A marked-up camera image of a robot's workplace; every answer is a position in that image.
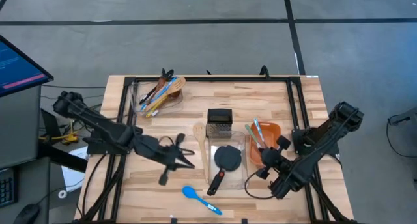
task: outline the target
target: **wooden utensil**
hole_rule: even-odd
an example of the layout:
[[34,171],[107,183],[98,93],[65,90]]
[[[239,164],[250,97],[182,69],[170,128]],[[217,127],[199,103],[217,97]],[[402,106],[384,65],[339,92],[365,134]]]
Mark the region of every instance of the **wooden utensil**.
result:
[[[158,100],[163,100],[164,98],[167,98],[170,94],[173,94],[179,90],[185,85],[185,78],[184,77],[178,77],[172,84],[169,86],[168,90],[165,91],[161,96],[159,96]],[[149,104],[145,108],[145,112],[151,110],[159,101],[155,100],[151,104]]]
[[147,104],[150,104],[150,103],[151,103],[151,100],[155,97],[155,94],[156,94],[156,93],[158,93],[158,91],[164,87],[164,85],[166,84],[166,82],[167,82],[167,81],[165,80],[165,78],[164,78],[164,77],[160,77],[160,78],[159,78],[159,80],[158,80],[158,82],[157,82],[157,84],[156,84],[156,86],[155,86],[154,92],[153,92],[153,93],[152,93],[152,95],[148,98],[148,102],[147,102]]
[[146,114],[146,117],[150,117],[154,112],[155,112],[155,110],[162,104],[162,103],[164,103],[165,102],[165,100],[167,100],[168,99],[168,97],[164,97],[164,98],[160,98],[159,100],[157,100],[158,101],[158,103],[156,103],[155,105],[154,105],[154,107]]
[[207,158],[206,148],[204,146],[204,140],[206,139],[206,128],[204,124],[197,123],[193,126],[193,133],[195,139],[197,139],[200,146],[201,157],[203,158],[204,176],[207,184],[209,183],[209,159]]

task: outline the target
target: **white paper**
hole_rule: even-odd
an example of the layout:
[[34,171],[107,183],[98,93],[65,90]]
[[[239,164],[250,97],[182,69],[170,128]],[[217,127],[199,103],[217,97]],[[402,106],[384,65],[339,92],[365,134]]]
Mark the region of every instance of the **white paper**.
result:
[[[70,152],[71,155],[77,156],[79,158],[87,159],[87,146],[82,147],[79,149],[72,150]],[[80,187],[82,187],[83,182],[79,182],[84,179],[84,173],[81,173],[79,171],[75,171],[73,169],[69,169],[65,166],[61,166],[63,169],[63,175],[64,175],[64,181],[66,186],[66,191],[71,192],[74,191]]]

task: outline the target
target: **wooden tabletop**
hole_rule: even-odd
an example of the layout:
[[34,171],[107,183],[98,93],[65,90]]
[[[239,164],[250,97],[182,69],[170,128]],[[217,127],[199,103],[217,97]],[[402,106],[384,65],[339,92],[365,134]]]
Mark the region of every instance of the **wooden tabletop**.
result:
[[[116,117],[119,110],[123,81],[126,76],[109,76],[106,93],[104,95],[101,113],[107,117]],[[319,126],[328,116],[324,103],[323,93],[317,77],[301,76],[302,88],[308,117],[311,126]],[[141,84],[139,94],[146,93],[153,88],[153,84]],[[195,169],[179,169],[169,173],[166,186],[158,185],[163,165],[147,160],[134,153],[127,157],[124,170],[124,180],[119,205],[118,223],[169,223],[171,218],[177,218],[179,223],[214,222],[239,223],[247,218],[249,223],[308,223],[304,189],[298,193],[290,191],[282,199],[258,200],[249,197],[243,189],[218,190],[215,196],[206,194],[209,185],[205,182],[203,162],[197,141],[193,136],[193,125],[197,122],[207,122],[207,109],[229,108],[233,109],[233,130],[244,132],[244,125],[251,124],[254,117],[259,121],[273,122],[281,126],[281,131],[288,139],[293,129],[293,121],[289,107],[287,88],[280,82],[187,82],[183,90],[183,100],[180,107],[165,115],[146,119],[137,117],[137,126],[143,128],[143,133],[154,137],[170,136],[173,139],[178,133],[185,133],[186,138],[181,147],[195,151],[195,155],[188,159],[195,165]],[[295,94],[299,122],[302,122],[298,97]],[[246,146],[249,147],[249,136]],[[249,161],[247,152],[248,174],[256,171]],[[296,158],[293,146],[283,155],[293,160]],[[86,179],[81,191],[83,194],[87,178],[96,165],[100,155],[89,159]],[[108,166],[108,156],[98,166],[87,193],[87,208],[90,207],[102,192],[104,177]],[[353,218],[341,167],[333,159],[324,157],[319,162],[323,188],[342,214]],[[249,184],[250,193],[258,196],[269,196],[270,190],[266,187],[276,175],[267,180],[256,176]],[[217,206],[222,216],[216,215],[196,200],[187,199],[181,192],[183,186],[192,186],[198,195],[209,203]],[[106,217],[109,218],[113,193],[108,201]],[[317,217],[319,203],[313,190]]]

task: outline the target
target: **wooden spatula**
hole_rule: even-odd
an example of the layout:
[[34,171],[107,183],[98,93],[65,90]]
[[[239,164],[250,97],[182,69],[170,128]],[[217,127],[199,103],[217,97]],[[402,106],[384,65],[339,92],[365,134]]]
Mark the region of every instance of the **wooden spatula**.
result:
[[200,146],[201,157],[203,158],[204,176],[207,184],[209,183],[209,159],[207,158],[206,148],[204,146],[204,140],[206,139],[206,128],[204,124],[197,123],[193,126],[193,133],[195,139],[197,139]]
[[145,108],[145,112],[151,110],[155,104],[157,104],[160,100],[163,100],[165,98],[167,98],[170,94],[175,93],[179,90],[181,90],[181,88],[185,85],[185,78],[184,77],[178,77],[172,84],[171,86],[169,86],[168,90],[165,91],[161,96],[159,96],[159,98],[155,101],[153,101],[151,104],[149,104],[146,108]]

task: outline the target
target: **clear plastic container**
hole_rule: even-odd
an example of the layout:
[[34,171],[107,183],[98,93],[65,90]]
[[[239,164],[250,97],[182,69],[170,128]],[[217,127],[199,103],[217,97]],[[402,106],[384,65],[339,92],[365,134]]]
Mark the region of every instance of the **clear plastic container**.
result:
[[220,168],[214,161],[214,155],[221,146],[230,145],[240,150],[242,163],[234,171],[226,171],[222,183],[218,189],[244,189],[244,183],[248,176],[246,168],[246,138],[242,132],[220,132],[218,135],[208,137],[208,145],[210,150],[210,184],[213,181]]
[[137,93],[134,94],[132,91],[130,94],[132,95],[132,106],[134,106],[135,112],[137,115],[142,117],[157,117],[160,115],[166,115],[169,113],[176,113],[182,110],[182,100],[184,99],[182,92],[180,92],[179,96],[176,98],[169,97],[164,103],[154,112],[154,115],[148,115],[147,112],[142,110],[142,105],[139,105],[140,100],[145,97],[152,88],[156,86],[157,82],[141,82],[141,83],[133,83],[133,85],[137,85]]

